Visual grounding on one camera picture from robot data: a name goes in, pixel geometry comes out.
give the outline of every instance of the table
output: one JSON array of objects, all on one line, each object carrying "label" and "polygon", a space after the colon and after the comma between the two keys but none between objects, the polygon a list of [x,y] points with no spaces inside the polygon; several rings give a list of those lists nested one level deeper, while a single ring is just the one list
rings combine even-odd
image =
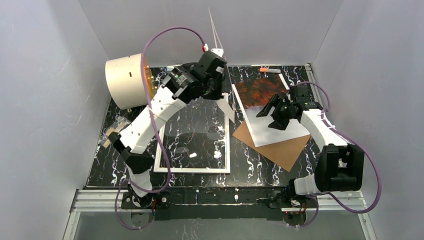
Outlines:
[{"label": "table", "polygon": [[[314,172],[316,160],[319,156],[319,149],[313,139],[308,141],[297,162],[291,171],[288,172],[238,139],[232,137],[234,131],[244,119],[232,91],[231,84],[266,77],[265,73],[259,72],[260,67],[263,66],[229,66],[227,71],[225,71],[223,91],[228,93],[228,102],[231,106],[234,106],[235,110],[235,123],[230,122],[229,124],[231,173],[173,173],[169,184],[170,187],[284,187],[290,179],[305,177]],[[273,68],[281,69],[281,73],[289,86],[308,81],[308,75],[304,66],[273,66]],[[155,84],[158,85],[159,81],[166,75],[166,68],[152,68],[152,74],[155,76]],[[133,121],[143,109],[144,106],[133,108],[131,112],[121,110],[114,103],[113,99],[111,99],[103,122],[102,133],[118,117],[126,117],[130,121]],[[153,141],[148,148],[148,151],[152,155],[156,152],[156,146],[156,141]],[[103,147],[99,140],[85,188],[117,188],[127,177],[127,169],[124,163],[118,160],[118,152],[111,145]],[[153,187],[160,187],[165,182],[166,173],[151,173]]]}]

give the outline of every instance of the cylindrical container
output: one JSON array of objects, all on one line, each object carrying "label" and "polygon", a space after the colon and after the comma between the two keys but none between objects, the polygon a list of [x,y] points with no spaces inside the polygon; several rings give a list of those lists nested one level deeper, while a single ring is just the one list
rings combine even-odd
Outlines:
[{"label": "cylindrical container", "polygon": [[[106,62],[104,71],[106,73],[107,87],[120,109],[130,109],[147,104],[140,68],[141,57],[142,54],[139,53]],[[150,97],[153,98],[153,77],[147,61],[145,61],[143,69],[148,84],[148,92]]]}]

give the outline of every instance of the cardboard sheet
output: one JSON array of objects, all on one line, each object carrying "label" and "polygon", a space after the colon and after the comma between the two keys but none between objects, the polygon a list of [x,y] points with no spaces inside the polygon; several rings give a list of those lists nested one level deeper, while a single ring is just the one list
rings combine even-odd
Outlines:
[{"label": "cardboard sheet", "polygon": [[256,147],[246,121],[243,121],[233,136],[288,172],[295,165],[296,160],[311,137],[311,135],[306,135]]}]

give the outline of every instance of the white frame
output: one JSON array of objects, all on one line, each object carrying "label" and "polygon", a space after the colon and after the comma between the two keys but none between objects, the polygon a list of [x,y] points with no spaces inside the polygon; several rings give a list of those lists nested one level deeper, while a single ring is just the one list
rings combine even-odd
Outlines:
[{"label": "white frame", "polygon": [[[223,93],[224,99],[228,103],[228,93]],[[224,129],[225,129],[225,168],[188,168],[188,167],[171,167],[172,173],[184,173],[184,174],[229,174],[230,173],[230,123],[229,117],[225,115]],[[159,136],[164,139],[165,125],[160,128]],[[154,173],[167,173],[166,167],[160,167],[161,165],[162,150],[157,145],[156,155],[154,157]]]}]

